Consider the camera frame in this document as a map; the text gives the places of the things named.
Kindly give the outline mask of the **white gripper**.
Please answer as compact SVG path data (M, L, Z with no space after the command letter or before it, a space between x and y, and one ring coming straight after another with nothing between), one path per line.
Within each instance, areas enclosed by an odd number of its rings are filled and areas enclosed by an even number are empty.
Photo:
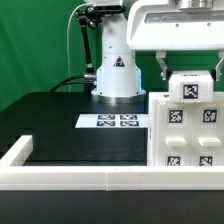
M220 61L211 76L219 81L224 66L224 0L207 0L200 8L182 8L183 1L136 1L129 12L127 44L133 50L157 51L163 80L172 75L165 51L218 50Z

